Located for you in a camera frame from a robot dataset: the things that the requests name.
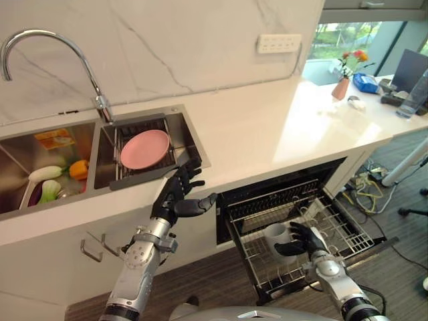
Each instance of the sink basin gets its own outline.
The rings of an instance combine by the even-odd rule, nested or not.
[[[0,214],[27,208],[35,186],[28,181],[29,173],[45,166],[65,168],[80,159],[89,160],[94,129],[95,121],[0,140]],[[57,180],[67,179],[64,175]]]
[[[167,155],[144,170],[122,166],[121,148],[133,136],[148,129],[161,129],[169,135],[171,145]],[[202,167],[210,165],[183,105],[126,114],[117,117],[114,125],[95,119],[0,139],[0,220],[161,178],[195,157],[201,159]],[[27,206],[35,186],[28,181],[29,173],[50,165],[66,168],[81,159],[89,160],[84,193]],[[63,185],[68,179],[64,174],[55,180]]]
[[[120,164],[122,147],[137,134],[150,129],[164,130],[170,137],[171,146],[167,155],[147,169],[130,170]],[[122,189],[163,177],[171,169],[200,158],[203,167],[209,166],[183,105],[157,108],[127,114],[113,125],[100,129],[94,188]]]

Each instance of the gray carpet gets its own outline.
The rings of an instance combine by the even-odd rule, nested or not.
[[[428,130],[424,130],[398,137],[378,149],[371,158],[392,169],[427,136]],[[387,209],[384,213],[375,215],[374,219],[385,230],[388,238],[400,238],[396,248],[402,254],[427,266],[428,218],[413,214],[404,218],[397,214],[399,207],[428,209],[428,199],[418,193],[423,187],[428,188],[428,165],[399,184]],[[390,189],[383,191],[386,195],[390,193]],[[346,204],[346,199],[339,198]],[[353,207],[346,207],[358,220],[364,219]],[[370,236],[381,236],[370,220],[363,227]],[[428,273],[405,261],[392,249],[354,266],[350,269],[350,275],[358,283],[370,286],[385,295],[388,301],[387,316],[392,321],[428,319],[427,292],[422,288],[422,281]],[[168,320],[174,307],[192,294],[199,297],[204,309],[254,305],[256,300],[237,250],[230,249],[157,276],[141,320]],[[368,296],[380,308],[381,300],[372,294]],[[66,320],[97,321],[107,297],[106,294],[70,306]],[[284,296],[269,305],[313,312],[341,320],[327,295],[311,289]]]

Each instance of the orange bell pepper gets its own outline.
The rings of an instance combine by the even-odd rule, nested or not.
[[[89,162],[87,160],[78,160],[77,162],[75,162],[70,166],[70,169],[69,169],[70,177],[77,181],[87,179],[88,167],[89,167]]]

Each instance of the vase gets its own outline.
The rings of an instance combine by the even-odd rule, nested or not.
[[[343,77],[341,81],[334,87],[332,91],[332,96],[335,97],[337,100],[342,100],[345,95],[346,91],[348,90],[349,86],[349,78]]]

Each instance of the plastic bottle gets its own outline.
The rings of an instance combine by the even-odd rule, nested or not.
[[[426,101],[428,97],[428,69],[425,70],[422,77],[419,78],[415,87],[406,100],[401,104],[399,109],[395,112],[398,116],[403,118],[410,118],[419,107]]]

